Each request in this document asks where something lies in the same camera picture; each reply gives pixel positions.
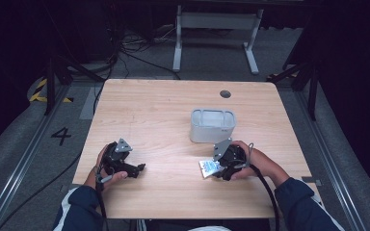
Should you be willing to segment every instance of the sleeve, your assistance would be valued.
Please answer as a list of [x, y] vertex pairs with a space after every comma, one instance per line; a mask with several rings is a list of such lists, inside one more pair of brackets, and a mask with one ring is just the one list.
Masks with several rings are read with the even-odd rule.
[[314, 191], [303, 181], [289, 178], [275, 190], [288, 230], [344, 230], [313, 200]]
[[59, 208], [53, 230], [101, 230], [103, 218], [95, 210], [98, 205], [96, 191], [91, 187], [70, 190]]

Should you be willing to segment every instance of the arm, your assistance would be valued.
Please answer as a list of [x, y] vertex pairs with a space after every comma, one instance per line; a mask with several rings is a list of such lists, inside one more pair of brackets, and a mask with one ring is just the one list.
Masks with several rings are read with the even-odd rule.
[[[249, 155], [249, 148], [244, 142], [234, 141], [232, 144], [239, 145]], [[252, 165], [260, 169], [263, 176], [270, 177], [275, 184], [276, 200], [289, 230], [343, 230], [311, 198], [314, 191], [306, 183], [291, 178], [281, 166], [257, 149], [251, 152], [250, 161]], [[252, 175], [255, 175], [254, 171], [247, 167], [234, 173], [231, 179], [246, 178]]]
[[[96, 211], [99, 201], [95, 190], [95, 172], [106, 147], [107, 145], [98, 154], [96, 166], [90, 171], [84, 185], [70, 190], [63, 199], [53, 230], [102, 230], [103, 218]], [[101, 175], [103, 177], [107, 175], [104, 169]], [[104, 192], [125, 177], [127, 177], [127, 172], [117, 172], [110, 181], [104, 184]]]

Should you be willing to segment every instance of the person's left hand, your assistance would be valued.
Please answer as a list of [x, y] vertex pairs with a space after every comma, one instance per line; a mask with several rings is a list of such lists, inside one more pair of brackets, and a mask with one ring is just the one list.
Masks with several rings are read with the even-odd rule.
[[[97, 156], [97, 162], [95, 164], [95, 167], [90, 171], [90, 173], [89, 173], [89, 175], [88, 175], [88, 177], [86, 179], [86, 182], [84, 183], [84, 185], [90, 186], [94, 190], [95, 190], [95, 174], [97, 173], [97, 168], [99, 167], [99, 165], [101, 163], [101, 159], [103, 158], [103, 155], [104, 155], [104, 152], [107, 149], [107, 146], [108, 146], [108, 144], [105, 145], [103, 147], [103, 149], [101, 150], [101, 152], [98, 154], [98, 156]], [[111, 178], [109, 181], [107, 181], [106, 183], [104, 183], [104, 191], [106, 191], [107, 189], [109, 189], [111, 185], [115, 184], [119, 180], [125, 179], [127, 177], [127, 175], [128, 175], [128, 173], [126, 171], [116, 172], [114, 174], [113, 178]], [[107, 173], [105, 172], [104, 168], [101, 170], [101, 176], [103, 178], [107, 176]]]

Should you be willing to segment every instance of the wooden table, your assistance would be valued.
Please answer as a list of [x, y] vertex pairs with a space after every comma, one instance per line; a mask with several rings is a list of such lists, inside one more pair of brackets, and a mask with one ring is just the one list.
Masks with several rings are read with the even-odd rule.
[[[222, 98], [221, 90], [230, 91], [230, 98]], [[146, 167], [137, 179], [104, 193], [109, 218], [272, 218], [258, 178], [203, 179], [198, 162], [212, 158], [213, 144], [190, 141], [194, 108], [233, 111], [235, 141], [254, 142], [292, 177], [311, 176], [271, 83], [108, 80], [73, 183], [84, 183], [105, 144], [124, 138], [133, 147], [126, 163]]]

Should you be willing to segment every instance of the dark background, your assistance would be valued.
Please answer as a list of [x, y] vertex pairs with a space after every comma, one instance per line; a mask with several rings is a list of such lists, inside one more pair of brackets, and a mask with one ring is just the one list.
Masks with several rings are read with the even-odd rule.
[[[48, 51], [55, 49], [81, 64], [102, 61], [115, 48], [110, 38], [119, 40], [126, 28], [151, 39], [159, 26], [174, 23], [176, 6], [133, 8], [110, 2], [0, 0], [0, 134], [28, 107], [26, 92], [45, 71]], [[308, 23], [289, 63], [320, 64], [326, 97], [370, 176], [370, 1], [324, 5], [329, 9], [315, 14], [265, 11], [262, 26], [297, 28]], [[295, 16], [286, 20], [284, 13]]]

